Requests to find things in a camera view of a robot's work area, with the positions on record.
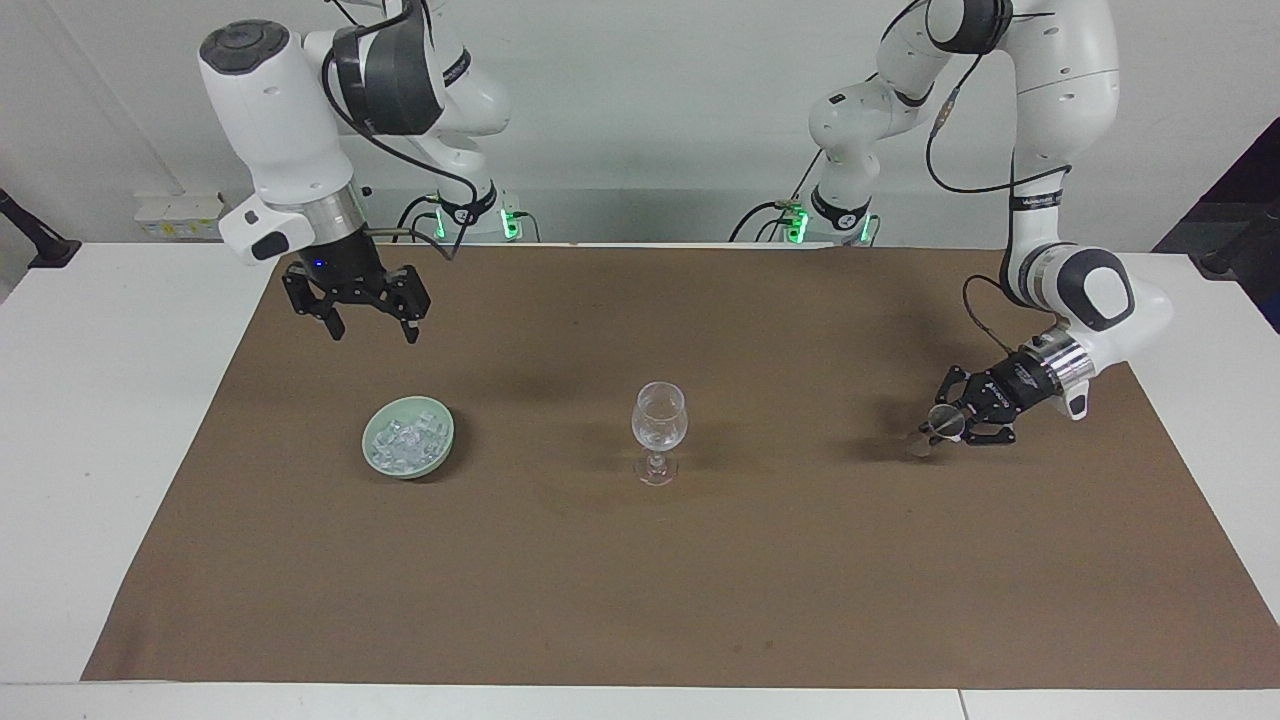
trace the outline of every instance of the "wine glass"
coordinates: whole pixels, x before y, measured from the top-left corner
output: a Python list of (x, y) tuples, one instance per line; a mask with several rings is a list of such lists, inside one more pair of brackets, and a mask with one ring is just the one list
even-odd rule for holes
[(648, 455), (636, 460), (635, 470), (640, 480), (649, 486), (664, 486), (676, 478), (680, 464), (667, 454), (689, 432), (689, 413), (685, 393), (671, 383), (649, 383), (636, 396), (631, 411), (631, 432)]

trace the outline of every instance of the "bowl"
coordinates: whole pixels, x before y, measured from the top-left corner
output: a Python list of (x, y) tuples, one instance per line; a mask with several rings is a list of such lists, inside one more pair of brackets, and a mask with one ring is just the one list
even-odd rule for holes
[[(410, 425), (417, 420), (419, 415), (428, 411), (444, 421), (447, 439), (444, 441), (444, 452), (440, 454), (440, 457), (421, 470), (410, 470), (407, 473), (390, 473), (374, 465), (374, 455), (376, 452), (374, 450), (374, 437), (389, 425), (392, 420)], [(365, 462), (369, 462), (369, 466), (374, 470), (397, 480), (413, 480), (431, 473), (444, 462), (451, 450), (453, 450), (453, 414), (449, 413), (449, 409), (443, 402), (434, 397), (412, 396), (388, 402), (369, 419), (369, 423), (365, 425), (365, 434), (361, 438), (361, 452), (365, 456)]]

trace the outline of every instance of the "black stand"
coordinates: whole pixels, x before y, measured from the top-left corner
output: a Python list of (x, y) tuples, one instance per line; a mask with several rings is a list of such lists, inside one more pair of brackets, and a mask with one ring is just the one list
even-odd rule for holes
[(28, 269), (65, 268), (82, 245), (78, 240), (67, 240), (58, 234), (52, 228), (40, 222), (40, 218), (18, 205), (18, 201), (3, 188), (0, 188), (0, 214), (9, 218), (9, 222), (36, 246), (36, 259), (27, 265)]

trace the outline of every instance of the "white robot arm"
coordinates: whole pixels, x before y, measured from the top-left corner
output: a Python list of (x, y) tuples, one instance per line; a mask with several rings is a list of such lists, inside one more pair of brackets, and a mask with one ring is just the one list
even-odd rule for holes
[[(945, 439), (1014, 442), (1012, 421), (1044, 400), (1071, 419), (1088, 414), (1089, 380), (1128, 360), (1171, 320), (1155, 286), (1130, 278), (1111, 252), (1062, 242), (1062, 181), (1111, 126), (1120, 91), (1115, 28), (1106, 0), (914, 0), (886, 32), (878, 73), (817, 102), (810, 131), (827, 161), (806, 197), (809, 231), (838, 238), (865, 222), (879, 172), (873, 146), (920, 124), (920, 108), (954, 55), (1001, 50), (1014, 61), (1018, 140), (1009, 183), (955, 192), (1009, 191), (1010, 237), (1001, 266), (1005, 295), (1059, 322), (979, 374), (952, 368), (916, 447)], [(956, 94), (943, 104), (929, 143)], [(960, 397), (952, 389), (964, 386)], [(983, 432), (984, 429), (995, 432)]]
[[(470, 54), (436, 27), (438, 13), (426, 0), (387, 0), (384, 9), (394, 10), (384, 22), (305, 40), (269, 20), (232, 23), (201, 45), (200, 69), (223, 129), (253, 177), (253, 195), (219, 223), (227, 245), (250, 264), (300, 251), (301, 260), (283, 278), (289, 300), (300, 315), (321, 320), (334, 340), (344, 333), (335, 305), (358, 304), (397, 318), (406, 340), (415, 342), (430, 297), (412, 266), (381, 266), (334, 115), (388, 152), (444, 178), (440, 204), (451, 210), (461, 243), (485, 215), (499, 214), (489, 213), (498, 192), (484, 174), (483, 155), (451, 146), (447, 133), (499, 132), (509, 105), (500, 86), (470, 68)], [(442, 44), (458, 53), (452, 65), (436, 59)], [(451, 147), (454, 167), (468, 172), (428, 165), (375, 135)]]
[[(494, 233), (509, 238), (506, 192), (498, 190), (472, 140), (507, 128), (511, 100), (506, 87), (475, 67), (452, 29), (448, 0), (428, 0), (429, 13), (419, 12), (420, 0), (361, 4), (380, 6), (389, 19), (406, 10), (413, 14), (396, 36), (361, 36), (360, 28), (308, 33), (302, 40), (307, 58), (319, 73), (333, 50), (329, 82), (340, 90), (335, 101), (342, 110), (370, 133), (406, 137), (433, 167), (453, 176), (438, 176), (434, 200), (444, 209), (442, 240), (452, 241), (463, 227), (471, 238), (492, 240)], [(421, 60), (416, 44), (413, 54), (406, 54), (407, 38), (415, 33), (424, 42)]]

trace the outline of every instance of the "glass base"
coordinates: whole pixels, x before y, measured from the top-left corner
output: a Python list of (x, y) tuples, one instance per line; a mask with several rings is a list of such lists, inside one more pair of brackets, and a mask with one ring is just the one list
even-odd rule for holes
[(680, 462), (675, 457), (663, 455), (646, 455), (636, 460), (635, 471), (640, 482), (650, 487), (662, 487), (676, 479), (676, 470)]

